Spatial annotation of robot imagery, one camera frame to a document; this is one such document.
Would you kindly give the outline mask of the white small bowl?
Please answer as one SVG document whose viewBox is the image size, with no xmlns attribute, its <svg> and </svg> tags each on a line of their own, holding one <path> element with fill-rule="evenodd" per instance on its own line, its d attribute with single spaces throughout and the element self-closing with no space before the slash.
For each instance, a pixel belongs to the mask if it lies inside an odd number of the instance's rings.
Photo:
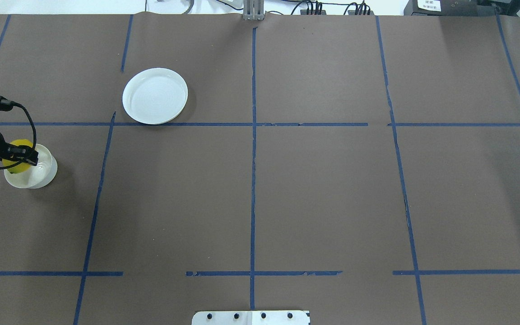
<svg viewBox="0 0 520 325">
<path fill-rule="evenodd" d="M 39 189 L 52 182 L 58 170 L 56 158 L 45 146 L 36 144 L 38 163 L 30 165 L 21 173 L 10 173 L 4 170 L 4 177 L 9 185 L 19 189 Z"/>
</svg>

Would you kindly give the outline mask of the aluminium frame post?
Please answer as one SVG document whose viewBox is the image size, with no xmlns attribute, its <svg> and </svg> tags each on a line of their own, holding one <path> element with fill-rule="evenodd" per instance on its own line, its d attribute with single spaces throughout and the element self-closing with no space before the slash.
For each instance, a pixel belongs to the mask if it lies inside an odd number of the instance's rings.
<svg viewBox="0 0 520 325">
<path fill-rule="evenodd" d="M 265 18 L 264 0 L 243 0 L 243 20 L 261 21 Z"/>
</svg>

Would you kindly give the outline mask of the white round plate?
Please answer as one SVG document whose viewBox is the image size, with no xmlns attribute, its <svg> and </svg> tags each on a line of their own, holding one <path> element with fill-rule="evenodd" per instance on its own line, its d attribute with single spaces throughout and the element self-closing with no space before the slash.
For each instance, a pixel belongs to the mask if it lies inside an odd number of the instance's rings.
<svg viewBox="0 0 520 325">
<path fill-rule="evenodd" d="M 184 78 L 167 68 L 143 70 L 122 91 L 127 115 L 142 124 L 164 124 L 182 113 L 189 90 Z"/>
</svg>

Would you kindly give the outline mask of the yellow lemon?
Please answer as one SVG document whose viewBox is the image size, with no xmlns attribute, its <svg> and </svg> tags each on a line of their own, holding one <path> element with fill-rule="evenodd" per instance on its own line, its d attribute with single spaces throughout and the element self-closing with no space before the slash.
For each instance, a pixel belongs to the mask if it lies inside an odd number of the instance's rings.
<svg viewBox="0 0 520 325">
<path fill-rule="evenodd" d="M 16 139 L 5 144 L 1 162 L 10 174 L 19 174 L 37 165 L 39 157 L 33 142 L 27 139 Z"/>
</svg>

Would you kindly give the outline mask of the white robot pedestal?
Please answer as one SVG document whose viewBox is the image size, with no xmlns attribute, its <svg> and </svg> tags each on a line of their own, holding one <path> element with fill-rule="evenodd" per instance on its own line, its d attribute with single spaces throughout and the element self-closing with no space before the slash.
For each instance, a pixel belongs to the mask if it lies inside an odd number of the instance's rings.
<svg viewBox="0 0 520 325">
<path fill-rule="evenodd" d="M 194 314 L 192 325 L 310 325 L 309 311 L 200 311 Z"/>
</svg>

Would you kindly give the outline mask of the black computer box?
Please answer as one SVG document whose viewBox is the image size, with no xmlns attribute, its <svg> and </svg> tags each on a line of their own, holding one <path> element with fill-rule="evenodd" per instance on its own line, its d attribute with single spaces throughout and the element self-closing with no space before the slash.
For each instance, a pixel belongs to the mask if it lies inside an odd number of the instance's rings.
<svg viewBox="0 0 520 325">
<path fill-rule="evenodd" d="M 497 10 L 483 0 L 409 0 L 404 16 L 495 16 Z"/>
</svg>

